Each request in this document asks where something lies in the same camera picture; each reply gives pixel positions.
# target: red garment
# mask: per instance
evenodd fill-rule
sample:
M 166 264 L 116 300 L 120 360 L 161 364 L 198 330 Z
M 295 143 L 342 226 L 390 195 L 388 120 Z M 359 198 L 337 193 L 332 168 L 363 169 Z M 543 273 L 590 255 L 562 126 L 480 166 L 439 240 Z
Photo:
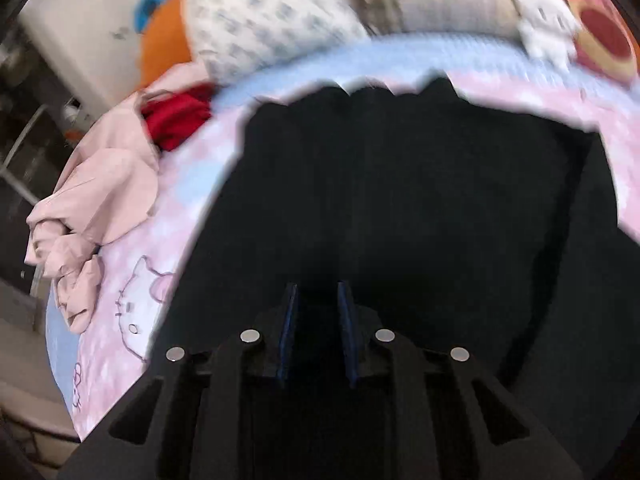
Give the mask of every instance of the red garment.
M 202 83 L 145 104 L 140 113 L 153 142 L 170 152 L 187 140 L 211 117 L 209 102 L 215 85 Z

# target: black cloth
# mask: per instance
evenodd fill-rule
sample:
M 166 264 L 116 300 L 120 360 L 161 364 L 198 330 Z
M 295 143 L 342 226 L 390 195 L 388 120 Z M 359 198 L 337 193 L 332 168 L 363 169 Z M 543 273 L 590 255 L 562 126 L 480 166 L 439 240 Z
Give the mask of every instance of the black cloth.
M 329 304 L 349 280 L 388 328 L 473 352 L 589 478 L 640 407 L 638 269 L 597 134 L 446 79 L 322 88 L 248 120 L 154 352 L 211 348 L 288 281 Z

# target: white cat plush toy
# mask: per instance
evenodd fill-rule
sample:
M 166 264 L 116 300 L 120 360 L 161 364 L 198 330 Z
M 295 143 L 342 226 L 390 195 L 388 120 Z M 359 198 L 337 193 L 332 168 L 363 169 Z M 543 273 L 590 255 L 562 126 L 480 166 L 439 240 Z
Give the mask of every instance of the white cat plush toy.
M 575 59 L 574 36 L 581 26 L 564 0 L 514 0 L 520 13 L 518 30 L 533 59 L 548 59 L 562 71 Z

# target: silver screw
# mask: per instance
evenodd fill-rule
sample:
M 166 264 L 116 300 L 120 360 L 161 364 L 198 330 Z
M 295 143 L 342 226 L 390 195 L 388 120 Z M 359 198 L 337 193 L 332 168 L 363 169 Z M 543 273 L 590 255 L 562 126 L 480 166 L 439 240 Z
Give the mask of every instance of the silver screw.
M 469 350 L 467 350 L 466 348 L 462 348 L 462 346 L 456 346 L 455 348 L 452 348 L 449 354 L 454 361 L 460 361 L 461 363 L 469 359 Z
M 396 338 L 396 334 L 388 328 L 381 328 L 376 332 L 376 339 L 381 343 L 391 343 Z
M 260 332 L 254 330 L 253 328 L 250 328 L 249 330 L 245 330 L 240 334 L 240 339 L 244 343 L 255 343 L 256 341 L 258 341 L 258 339 L 260 339 Z
M 169 359 L 169 361 L 179 361 L 180 359 L 182 359 L 184 357 L 184 348 L 181 348 L 179 346 L 174 346 L 172 348 L 169 348 L 166 351 L 166 358 Z

